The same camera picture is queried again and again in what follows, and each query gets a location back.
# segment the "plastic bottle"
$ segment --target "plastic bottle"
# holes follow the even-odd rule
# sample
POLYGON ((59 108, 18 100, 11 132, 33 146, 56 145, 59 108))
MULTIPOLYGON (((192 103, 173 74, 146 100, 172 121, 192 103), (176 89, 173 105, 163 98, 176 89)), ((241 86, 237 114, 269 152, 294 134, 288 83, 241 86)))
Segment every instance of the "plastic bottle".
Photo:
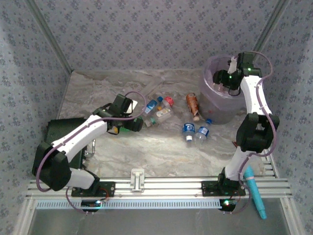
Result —
POLYGON ((195 134, 195 142, 197 144, 203 144, 209 134, 209 125, 212 123, 210 119, 205 121, 205 124, 201 126, 198 132, 195 134))
POLYGON ((155 112, 151 117, 145 120, 147 127, 152 125, 157 125, 164 122, 166 119, 174 115, 174 112, 171 108, 165 108, 160 111, 155 112))
POLYGON ((159 96, 158 101, 160 102, 160 105, 157 107, 158 110, 161 110, 164 108, 170 108, 174 104, 173 99, 169 96, 167 96, 165 99, 159 96))
POLYGON ((199 121, 199 106, 196 94, 190 93, 186 96, 186 101, 189 107, 190 112, 194 116, 194 121, 199 121))
POLYGON ((151 114, 153 114, 157 110, 157 104, 158 102, 154 99, 150 100, 150 102, 147 104, 145 111, 143 112, 143 116, 147 117, 151 114))
POLYGON ((190 115, 188 115, 188 117, 185 116, 184 119, 186 123, 182 127, 182 134, 185 137, 187 143, 190 144, 195 134, 195 125, 192 123, 192 118, 190 117, 190 115))

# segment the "white marble table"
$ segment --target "white marble table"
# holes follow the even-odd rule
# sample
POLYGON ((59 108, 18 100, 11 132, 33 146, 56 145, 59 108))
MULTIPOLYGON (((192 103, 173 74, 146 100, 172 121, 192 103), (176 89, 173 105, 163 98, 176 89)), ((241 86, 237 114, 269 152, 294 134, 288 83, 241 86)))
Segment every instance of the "white marble table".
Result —
MULTIPOLYGON (((185 96, 199 94, 201 70, 118 70, 73 72, 68 84, 59 118, 89 117, 92 111, 113 102, 118 93, 140 91, 151 79, 166 78, 159 95, 170 95, 175 116, 158 127, 143 127, 140 132, 121 132, 118 136, 104 134, 96 139, 94 157, 86 162, 88 169, 99 177, 129 177, 132 168, 145 169, 146 176, 212 176, 218 175, 235 152, 232 141, 244 113, 226 125, 212 125, 203 147, 187 148, 181 128, 184 112, 188 112, 185 96)), ((135 113, 143 105, 139 96, 135 113)), ((256 174, 263 174, 260 159, 252 164, 256 174)))

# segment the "bottle label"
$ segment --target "bottle label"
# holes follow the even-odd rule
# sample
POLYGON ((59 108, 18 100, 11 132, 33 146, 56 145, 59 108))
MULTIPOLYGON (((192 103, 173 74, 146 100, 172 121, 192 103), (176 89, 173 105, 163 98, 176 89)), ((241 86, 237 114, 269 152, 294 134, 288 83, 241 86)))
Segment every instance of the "bottle label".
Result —
POLYGON ((192 123, 185 123, 184 124, 184 127, 182 128, 182 131, 185 132, 185 131, 192 131, 192 132, 195 132, 195 126, 194 124, 192 123))
POLYGON ((147 107, 145 109, 145 113, 149 113, 155 106, 157 105, 157 102, 153 99, 151 100, 148 104, 147 107))
POLYGON ((206 137, 209 134, 209 130, 206 127, 204 127, 204 126, 201 126, 199 128, 198 132, 204 134, 206 137))
POLYGON ((169 113, 170 111, 171 111, 170 109, 162 109, 162 110, 156 112, 156 116, 157 116, 157 117, 161 117, 161 116, 163 116, 163 115, 169 113))

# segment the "orange bottle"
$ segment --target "orange bottle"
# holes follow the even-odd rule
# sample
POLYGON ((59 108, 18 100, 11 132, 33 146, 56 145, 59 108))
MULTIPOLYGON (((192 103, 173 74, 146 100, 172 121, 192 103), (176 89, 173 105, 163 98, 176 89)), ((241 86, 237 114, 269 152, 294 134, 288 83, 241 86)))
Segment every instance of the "orange bottle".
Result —
POLYGON ((193 120, 194 121, 199 121, 199 105, 198 105, 198 100, 196 97, 196 94, 190 93, 186 96, 186 101, 189 107, 190 112, 194 116, 193 120))

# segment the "blue label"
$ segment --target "blue label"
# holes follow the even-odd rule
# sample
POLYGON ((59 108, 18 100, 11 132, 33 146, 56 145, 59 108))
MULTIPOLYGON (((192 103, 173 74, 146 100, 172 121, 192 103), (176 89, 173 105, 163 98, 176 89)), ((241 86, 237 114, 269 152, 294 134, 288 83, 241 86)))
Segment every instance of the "blue label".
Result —
POLYGON ((157 102, 152 99, 148 104, 147 107, 145 109, 145 113, 149 113, 155 106, 157 105, 157 102))
POLYGON ((207 135, 209 134, 209 130, 208 130, 206 127, 204 127, 204 126, 201 126, 201 127, 199 128, 198 132, 204 134, 206 137, 207 137, 207 135))
POLYGON ((184 124, 184 127, 182 128, 182 131, 185 132, 185 131, 192 131, 192 132, 195 132, 195 126, 194 124, 192 123, 185 123, 184 124))

